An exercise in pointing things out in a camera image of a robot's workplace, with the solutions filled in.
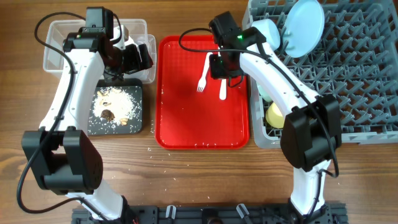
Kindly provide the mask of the light blue plate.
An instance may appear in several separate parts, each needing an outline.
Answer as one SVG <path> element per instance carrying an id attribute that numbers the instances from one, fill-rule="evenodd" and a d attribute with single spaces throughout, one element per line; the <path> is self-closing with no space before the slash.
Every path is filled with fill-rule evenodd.
<path id="1" fill-rule="evenodd" d="M 319 43 L 325 26 L 325 13 L 317 0 L 299 0 L 285 21 L 285 52 L 293 58 L 310 53 Z"/>

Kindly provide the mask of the yellow cup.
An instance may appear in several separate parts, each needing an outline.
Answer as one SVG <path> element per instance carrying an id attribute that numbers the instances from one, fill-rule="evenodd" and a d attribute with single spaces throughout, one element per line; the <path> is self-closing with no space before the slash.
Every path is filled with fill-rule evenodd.
<path id="1" fill-rule="evenodd" d="M 266 121 L 274 128 L 284 127 L 284 117 L 275 103 L 272 103 L 267 109 Z"/>

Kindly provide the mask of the light blue bowl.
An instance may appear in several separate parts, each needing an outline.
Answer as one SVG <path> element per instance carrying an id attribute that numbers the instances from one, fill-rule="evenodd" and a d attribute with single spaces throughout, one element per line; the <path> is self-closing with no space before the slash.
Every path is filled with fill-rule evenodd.
<path id="1" fill-rule="evenodd" d="M 276 24 L 271 19 L 254 21 L 251 27 L 258 29 L 265 36 L 266 42 L 273 51 L 280 47 L 280 34 Z"/>

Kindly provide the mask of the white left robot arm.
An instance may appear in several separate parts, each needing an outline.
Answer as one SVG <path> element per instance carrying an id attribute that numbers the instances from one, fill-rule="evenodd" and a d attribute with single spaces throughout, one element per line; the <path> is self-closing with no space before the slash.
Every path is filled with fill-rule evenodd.
<path id="1" fill-rule="evenodd" d="M 81 28 L 67 35 L 60 54 L 65 66 L 49 112 L 36 131 L 26 131 L 22 148 L 28 163 L 17 186 L 31 170 L 38 186 L 67 201 L 78 201 L 93 218 L 106 223 L 136 223 L 127 200 L 103 179 L 103 160 L 87 136 L 90 108 L 104 72 L 135 73 L 153 65 L 146 44 L 116 40 L 104 28 Z"/>

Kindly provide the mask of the pink plastic fork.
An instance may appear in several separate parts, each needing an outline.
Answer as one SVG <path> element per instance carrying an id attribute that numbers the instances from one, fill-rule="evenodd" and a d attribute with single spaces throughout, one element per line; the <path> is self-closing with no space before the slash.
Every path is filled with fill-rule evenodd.
<path id="1" fill-rule="evenodd" d="M 203 90 L 206 87 L 206 75 L 207 75 L 209 67 L 210 67 L 210 55 L 212 55 L 211 52 L 208 52 L 206 54 L 206 58 L 205 58 L 204 65 L 203 65 L 202 75 L 198 81 L 197 92 L 199 92 L 199 93 L 203 92 Z"/>

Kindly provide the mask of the rice and food scraps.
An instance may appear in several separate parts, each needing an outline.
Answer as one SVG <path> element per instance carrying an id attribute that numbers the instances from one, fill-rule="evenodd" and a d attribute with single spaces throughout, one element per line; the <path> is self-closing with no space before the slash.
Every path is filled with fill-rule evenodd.
<path id="1" fill-rule="evenodd" d="M 142 100 L 122 88 L 105 88 L 97 90 L 92 109 L 95 118 L 119 125 L 127 126 L 129 121 L 138 118 Z"/>

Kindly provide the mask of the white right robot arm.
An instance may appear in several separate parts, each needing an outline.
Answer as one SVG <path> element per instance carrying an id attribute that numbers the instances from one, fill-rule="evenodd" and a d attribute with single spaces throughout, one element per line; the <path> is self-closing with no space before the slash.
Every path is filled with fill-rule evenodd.
<path id="1" fill-rule="evenodd" d="M 230 12 L 209 23 L 218 54 L 210 58 L 213 78 L 248 75 L 270 96 L 284 122 L 280 147 L 294 168 L 289 198 L 292 223 L 310 223 L 326 214 L 326 175 L 338 177 L 336 150 L 341 146 L 339 105 L 300 81 L 274 52 L 281 36 L 270 19 L 240 28 Z"/>

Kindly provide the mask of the green bowl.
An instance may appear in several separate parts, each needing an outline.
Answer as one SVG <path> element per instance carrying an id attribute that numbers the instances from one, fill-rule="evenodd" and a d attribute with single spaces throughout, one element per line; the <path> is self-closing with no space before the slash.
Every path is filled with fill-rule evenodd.
<path id="1" fill-rule="evenodd" d="M 262 99 L 266 102 L 272 102 L 272 98 L 270 97 L 270 95 L 262 88 L 262 86 L 257 85 L 257 89 L 259 92 L 259 95 L 262 97 Z"/>

